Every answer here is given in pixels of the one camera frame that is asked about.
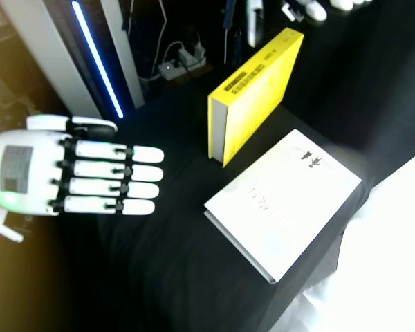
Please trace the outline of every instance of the book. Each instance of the book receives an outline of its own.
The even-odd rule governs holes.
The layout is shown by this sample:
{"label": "book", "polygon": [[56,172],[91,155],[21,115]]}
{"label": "book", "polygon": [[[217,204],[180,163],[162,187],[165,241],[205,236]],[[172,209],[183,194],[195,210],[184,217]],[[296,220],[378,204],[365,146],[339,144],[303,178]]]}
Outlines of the book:
{"label": "book", "polygon": [[361,182],[293,130],[205,204],[205,215],[274,284]]}
{"label": "book", "polygon": [[209,158],[225,167],[281,102],[302,40],[285,28],[209,94]]}

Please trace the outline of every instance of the white book cover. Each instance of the white book cover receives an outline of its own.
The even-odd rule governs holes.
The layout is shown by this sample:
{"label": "white book cover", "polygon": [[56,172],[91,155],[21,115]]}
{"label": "white book cover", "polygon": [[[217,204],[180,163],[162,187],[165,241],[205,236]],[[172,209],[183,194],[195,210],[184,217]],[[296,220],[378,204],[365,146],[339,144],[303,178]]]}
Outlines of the white book cover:
{"label": "white book cover", "polygon": [[274,284],[360,182],[294,129],[212,197],[205,215]]}

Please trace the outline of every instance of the white power strip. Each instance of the white power strip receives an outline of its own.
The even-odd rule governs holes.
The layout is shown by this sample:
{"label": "white power strip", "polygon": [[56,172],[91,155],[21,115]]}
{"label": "white power strip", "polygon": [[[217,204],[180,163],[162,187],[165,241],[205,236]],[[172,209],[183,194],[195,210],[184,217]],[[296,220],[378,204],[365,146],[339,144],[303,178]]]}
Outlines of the white power strip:
{"label": "white power strip", "polygon": [[[165,78],[165,80],[173,80],[174,78],[186,74],[188,71],[194,71],[195,69],[203,67],[206,64],[206,58],[204,57],[204,54],[201,60],[197,60],[188,52],[181,51],[182,50],[179,52],[180,63],[178,67],[174,66],[173,61],[164,62],[158,65],[158,70],[160,71],[160,74]],[[182,62],[187,63],[187,69],[183,66]]]}

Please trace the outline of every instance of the black tablecloth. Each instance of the black tablecloth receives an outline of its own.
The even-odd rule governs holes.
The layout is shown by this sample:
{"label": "black tablecloth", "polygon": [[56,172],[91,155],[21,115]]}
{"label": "black tablecloth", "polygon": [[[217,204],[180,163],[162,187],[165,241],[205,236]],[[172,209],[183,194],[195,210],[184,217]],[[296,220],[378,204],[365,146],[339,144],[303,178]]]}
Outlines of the black tablecloth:
{"label": "black tablecloth", "polygon": [[[129,283],[137,331],[268,331],[369,193],[359,160],[328,145],[283,107],[225,169],[209,160],[207,96],[219,83],[185,87],[119,124],[116,141],[165,152],[152,215],[98,217],[103,250]],[[294,128],[330,148],[363,182],[282,280],[270,285],[205,218],[203,204]]]}

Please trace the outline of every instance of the yellow book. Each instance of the yellow book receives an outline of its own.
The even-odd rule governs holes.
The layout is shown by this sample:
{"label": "yellow book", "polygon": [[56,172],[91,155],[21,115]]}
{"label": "yellow book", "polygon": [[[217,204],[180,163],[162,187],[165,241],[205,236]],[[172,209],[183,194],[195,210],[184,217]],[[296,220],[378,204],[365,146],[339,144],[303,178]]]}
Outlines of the yellow book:
{"label": "yellow book", "polygon": [[285,28],[209,95],[209,158],[225,167],[281,102],[303,37]]}

